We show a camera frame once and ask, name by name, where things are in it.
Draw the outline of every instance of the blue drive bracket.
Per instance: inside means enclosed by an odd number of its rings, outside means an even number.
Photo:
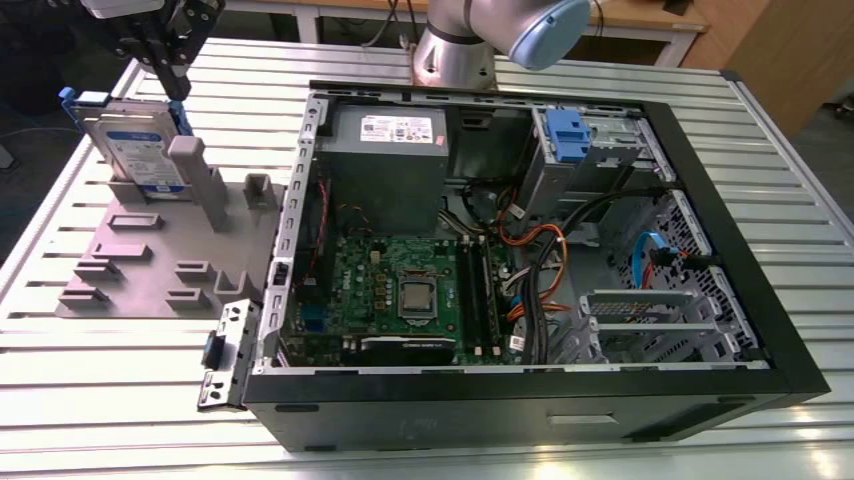
[[[106,107],[106,104],[112,100],[112,97],[108,93],[104,92],[82,92],[80,96],[77,96],[77,92],[70,87],[64,87],[58,92],[58,98],[61,98],[61,106],[62,110],[74,121],[74,127],[77,130],[84,132],[82,126],[80,125],[80,120],[74,115],[72,110],[73,106],[85,106],[85,107]],[[180,135],[192,136],[192,128],[189,126],[189,122],[187,121],[187,112],[184,110],[184,104],[179,100],[169,100],[169,115],[172,116],[172,120],[175,121],[175,127],[177,128],[177,133]]]
[[[545,110],[545,132],[559,163],[578,163],[590,151],[590,128],[576,110]]]
[[[65,110],[65,113],[68,114],[70,119],[74,121],[74,127],[77,127],[77,130],[85,133],[85,130],[82,129],[82,125],[80,125],[80,120],[77,119],[77,115],[74,115],[74,111],[72,110],[72,107],[74,105],[81,105],[86,107],[105,107],[106,104],[109,103],[109,100],[112,100],[112,97],[109,96],[108,93],[104,93],[104,92],[82,92],[80,96],[77,96],[77,92],[74,91],[73,88],[64,87],[58,91],[58,98],[62,99],[60,104],[62,106],[62,110]]]

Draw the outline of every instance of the aluminum extrusion table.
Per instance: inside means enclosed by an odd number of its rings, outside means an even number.
[[[289,454],[248,413],[195,411],[213,320],[60,319],[112,199],[88,139],[0,270],[0,477],[839,478],[854,472],[854,230],[752,96],[718,72],[497,62],[503,90],[670,103],[832,393],[675,444]],[[405,83],[401,52],[211,39],[185,102],[227,180],[287,182],[312,78]],[[136,65],[113,95],[163,99]]]

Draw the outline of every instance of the power supply label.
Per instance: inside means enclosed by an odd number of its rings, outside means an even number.
[[[432,143],[432,120],[425,117],[361,117],[363,142]]]

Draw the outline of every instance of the drive label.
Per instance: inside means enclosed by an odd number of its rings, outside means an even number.
[[[165,142],[152,132],[106,132],[110,150],[133,183],[152,193],[175,193],[184,189],[185,183],[165,156]]]

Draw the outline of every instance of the metal bracket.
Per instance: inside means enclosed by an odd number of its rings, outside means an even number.
[[[251,300],[227,303],[219,326],[204,346],[204,381],[196,410],[244,411],[243,390],[249,377],[260,307]]]

